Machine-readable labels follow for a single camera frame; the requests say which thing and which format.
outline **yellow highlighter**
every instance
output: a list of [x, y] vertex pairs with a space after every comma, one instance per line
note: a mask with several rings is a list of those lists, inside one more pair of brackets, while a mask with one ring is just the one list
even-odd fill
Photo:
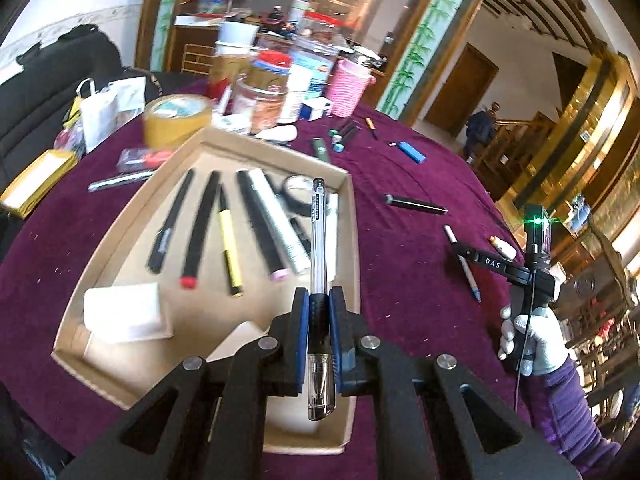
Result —
[[242, 278], [240, 277], [240, 263], [238, 249], [234, 237], [234, 227], [231, 211], [226, 204], [225, 188], [220, 184], [220, 226], [222, 227], [222, 243], [224, 247], [226, 275], [229, 279], [229, 290], [234, 298], [242, 296]]

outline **ceiling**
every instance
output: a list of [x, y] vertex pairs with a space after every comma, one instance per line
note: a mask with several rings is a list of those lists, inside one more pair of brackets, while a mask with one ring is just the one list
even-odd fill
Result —
[[538, 34], [588, 48], [588, 34], [565, 0], [484, 0], [482, 6], [496, 18], [526, 16]]

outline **table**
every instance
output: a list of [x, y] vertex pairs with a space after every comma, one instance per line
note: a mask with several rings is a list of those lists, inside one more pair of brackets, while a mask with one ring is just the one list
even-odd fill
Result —
[[[190, 90], [204, 93], [204, 83]], [[353, 177], [362, 314], [372, 332], [412, 355], [448, 352], [512, 403], [514, 374], [495, 357], [498, 311], [506, 280], [474, 269], [482, 303], [466, 284], [442, 225], [461, 241], [491, 250], [487, 238], [513, 240], [500, 213], [465, 162], [392, 119], [360, 106], [366, 128], [332, 162]], [[298, 123], [293, 148], [311, 153], [312, 137], [327, 137], [337, 118]], [[385, 140], [406, 140], [427, 156], [418, 165]], [[0, 266], [0, 380], [23, 408], [72, 453], [79, 453], [121, 414], [50, 357], [56, 330], [84, 266], [140, 184], [89, 194], [92, 181], [114, 175], [121, 150], [142, 145], [142, 119], [126, 124], [88, 154], [38, 206]], [[383, 195], [420, 198], [449, 209], [445, 216], [393, 208]], [[518, 413], [530, 421], [524, 404]], [[372, 403], [357, 403], [351, 442], [339, 456], [266, 454], [263, 478], [376, 477]]]

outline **human hand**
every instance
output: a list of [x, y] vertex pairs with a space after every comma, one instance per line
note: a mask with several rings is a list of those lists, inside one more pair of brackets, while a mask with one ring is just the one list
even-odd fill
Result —
[[[506, 359], [507, 355], [513, 352], [513, 339], [515, 330], [523, 333], [527, 327], [527, 315], [516, 316], [514, 322], [511, 321], [511, 305], [505, 306], [500, 311], [502, 322], [502, 336], [500, 337], [500, 349], [498, 359]], [[533, 339], [536, 345], [536, 359], [533, 362], [533, 374], [545, 375], [558, 370], [566, 361], [569, 352], [564, 346], [560, 324], [549, 307], [546, 308], [545, 316], [531, 316], [529, 323], [529, 338]]]

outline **metal screw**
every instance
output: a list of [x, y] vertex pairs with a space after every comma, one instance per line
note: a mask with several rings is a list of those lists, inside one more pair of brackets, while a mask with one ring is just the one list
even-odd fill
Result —
[[198, 357], [197, 355], [192, 355], [187, 357], [184, 361], [182, 361], [182, 368], [185, 370], [199, 370], [202, 366], [202, 357]]
[[271, 336], [263, 337], [258, 341], [258, 346], [263, 350], [273, 350], [278, 346], [278, 340]]
[[360, 344], [369, 350], [375, 350], [380, 346], [380, 339], [374, 335], [366, 335], [360, 340]]
[[445, 370], [453, 370], [458, 364], [458, 360], [453, 357], [453, 355], [442, 354], [439, 355], [436, 359], [436, 363], [440, 368], [444, 368]]

